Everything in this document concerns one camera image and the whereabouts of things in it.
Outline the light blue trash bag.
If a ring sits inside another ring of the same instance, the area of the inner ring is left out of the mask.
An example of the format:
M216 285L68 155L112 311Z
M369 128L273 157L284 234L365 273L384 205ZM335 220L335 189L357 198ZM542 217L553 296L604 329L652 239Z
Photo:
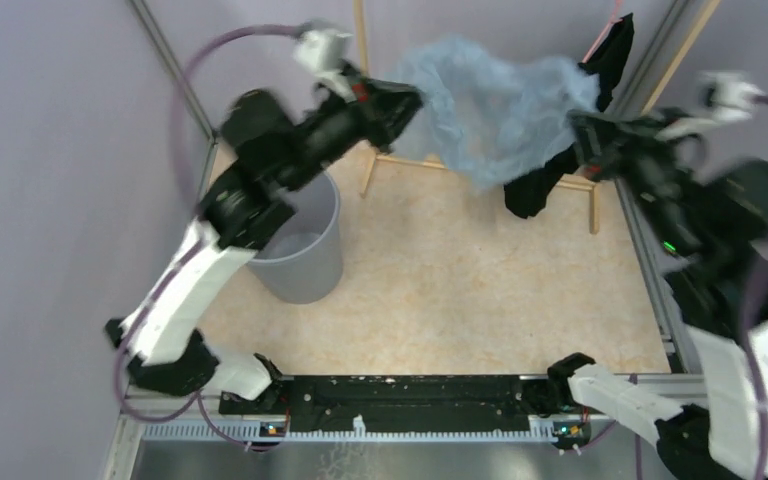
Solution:
M395 154L434 155L478 189L537 170L570 147L568 113L595 111L600 93L597 75L571 58L510 62L462 36L407 51L387 77L418 88L424 102Z

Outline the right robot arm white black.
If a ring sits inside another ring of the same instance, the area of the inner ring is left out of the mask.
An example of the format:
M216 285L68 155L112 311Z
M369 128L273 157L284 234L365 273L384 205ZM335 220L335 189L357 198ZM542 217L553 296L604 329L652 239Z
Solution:
M768 239L768 162L746 159L701 183L678 160L700 122L678 109L568 119L585 175L623 180L662 248L686 260L665 279L699 357L706 404L654 393L581 353L549 368L549 404L607 415L678 479L768 479L768 261L754 248Z

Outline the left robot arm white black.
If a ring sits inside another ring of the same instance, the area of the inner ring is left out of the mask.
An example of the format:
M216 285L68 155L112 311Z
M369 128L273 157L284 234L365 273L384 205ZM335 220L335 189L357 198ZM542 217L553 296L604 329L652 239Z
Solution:
M230 107L219 132L235 161L197 204L179 249L142 304L106 324L116 370L133 385L171 397L211 387L262 414L279 404L276 366L257 353L219 354L199 322L228 280L297 214L288 193L359 142L387 149L423 106L417 87L360 73L349 75L346 95L325 93L301 121L264 88Z

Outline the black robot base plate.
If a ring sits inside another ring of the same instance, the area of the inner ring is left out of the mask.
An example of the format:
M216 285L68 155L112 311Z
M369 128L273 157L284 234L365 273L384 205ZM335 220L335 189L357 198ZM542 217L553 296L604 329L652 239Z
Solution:
M552 432L581 428L594 410L572 402L544 375L294 376L259 400L222 395L218 411L276 417L292 433L347 432L357 419L370 433Z

